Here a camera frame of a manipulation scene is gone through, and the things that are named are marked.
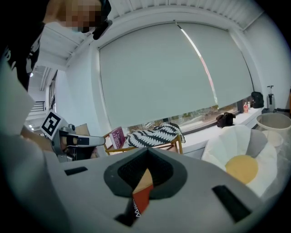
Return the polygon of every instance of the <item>bag on windowsill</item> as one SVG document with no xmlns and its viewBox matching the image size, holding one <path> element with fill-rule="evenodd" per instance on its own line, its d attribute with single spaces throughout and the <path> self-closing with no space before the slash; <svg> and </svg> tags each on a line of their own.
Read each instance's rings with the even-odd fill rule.
<svg viewBox="0 0 291 233">
<path fill-rule="evenodd" d="M 226 126 L 233 126 L 233 118 L 236 116 L 232 113 L 225 112 L 223 115 L 219 115 L 217 120 L 217 127 L 223 128 Z"/>
</svg>

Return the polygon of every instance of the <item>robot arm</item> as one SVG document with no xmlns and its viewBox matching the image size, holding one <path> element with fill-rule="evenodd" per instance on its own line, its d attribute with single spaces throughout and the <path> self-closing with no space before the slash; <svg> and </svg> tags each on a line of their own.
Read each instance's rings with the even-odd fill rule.
<svg viewBox="0 0 291 233">
<path fill-rule="evenodd" d="M 76 134 L 75 126 L 68 124 L 64 118 L 52 110 L 47 114 L 40 129 L 51 140 L 53 151 L 57 155 L 65 155 L 65 149 L 70 147 L 96 147 L 105 144 L 104 137 Z M 62 137 L 66 137 L 65 149 L 61 146 Z"/>
</svg>

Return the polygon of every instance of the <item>black slot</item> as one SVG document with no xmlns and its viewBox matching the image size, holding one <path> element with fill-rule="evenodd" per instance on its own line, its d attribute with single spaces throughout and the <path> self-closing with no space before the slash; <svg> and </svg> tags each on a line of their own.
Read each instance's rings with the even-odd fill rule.
<svg viewBox="0 0 291 233">
<path fill-rule="evenodd" d="M 236 223 L 251 213 L 225 185 L 215 186 L 212 190 Z"/>
<path fill-rule="evenodd" d="M 78 145 L 89 145 L 89 138 L 88 137 L 78 137 Z"/>
<path fill-rule="evenodd" d="M 65 170 L 65 173 L 67 174 L 67 176 L 70 176 L 70 175 L 74 175 L 74 174 L 84 172 L 87 170 L 88 169 L 86 167 L 76 167 L 76 168 Z"/>
</svg>

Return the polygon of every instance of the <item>small bottle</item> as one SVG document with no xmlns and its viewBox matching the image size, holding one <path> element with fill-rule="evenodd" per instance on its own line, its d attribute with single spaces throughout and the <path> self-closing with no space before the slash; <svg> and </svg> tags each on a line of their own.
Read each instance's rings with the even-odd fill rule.
<svg viewBox="0 0 291 233">
<path fill-rule="evenodd" d="M 248 113 L 249 112 L 249 107 L 247 106 L 246 102 L 244 105 L 244 113 Z"/>
</svg>

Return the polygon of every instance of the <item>striped cushion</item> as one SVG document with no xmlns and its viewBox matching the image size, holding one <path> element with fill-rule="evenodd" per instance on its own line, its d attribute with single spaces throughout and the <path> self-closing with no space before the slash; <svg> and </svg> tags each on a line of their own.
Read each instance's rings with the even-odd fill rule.
<svg viewBox="0 0 291 233">
<path fill-rule="evenodd" d="M 140 130 L 127 137 L 127 142 L 131 147 L 155 147 L 173 141 L 180 134 L 182 143 L 185 143 L 185 138 L 179 126 L 164 122 L 153 130 Z"/>
</svg>

